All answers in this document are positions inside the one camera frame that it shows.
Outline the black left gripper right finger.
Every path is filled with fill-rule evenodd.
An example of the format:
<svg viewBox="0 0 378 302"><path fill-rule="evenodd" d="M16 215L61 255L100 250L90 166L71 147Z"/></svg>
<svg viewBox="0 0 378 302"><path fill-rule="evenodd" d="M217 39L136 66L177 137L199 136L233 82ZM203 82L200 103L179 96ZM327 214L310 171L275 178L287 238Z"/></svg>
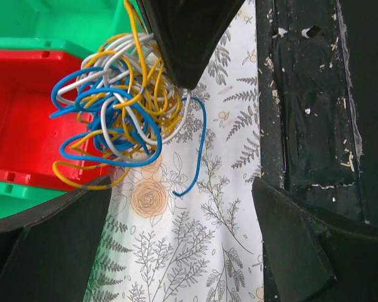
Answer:
<svg viewBox="0 0 378 302"><path fill-rule="evenodd" d="M261 178L252 195L281 301L378 301L378 227L298 201Z"/></svg>

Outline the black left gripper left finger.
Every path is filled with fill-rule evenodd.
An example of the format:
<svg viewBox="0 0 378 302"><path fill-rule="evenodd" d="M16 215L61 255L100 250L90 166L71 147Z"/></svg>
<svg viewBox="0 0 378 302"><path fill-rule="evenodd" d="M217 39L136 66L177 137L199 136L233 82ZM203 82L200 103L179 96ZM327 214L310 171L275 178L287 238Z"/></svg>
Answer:
<svg viewBox="0 0 378 302"><path fill-rule="evenodd" d="M75 189L0 219L0 301L82 301L111 194Z"/></svg>

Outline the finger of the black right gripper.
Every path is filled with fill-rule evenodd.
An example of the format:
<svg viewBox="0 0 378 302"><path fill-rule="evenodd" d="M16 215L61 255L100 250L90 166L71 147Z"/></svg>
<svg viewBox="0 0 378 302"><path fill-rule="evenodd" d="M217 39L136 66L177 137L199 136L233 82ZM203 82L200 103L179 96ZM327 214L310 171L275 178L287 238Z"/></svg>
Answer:
<svg viewBox="0 0 378 302"><path fill-rule="evenodd" d="M194 89L244 0L137 1L174 85Z"/></svg>

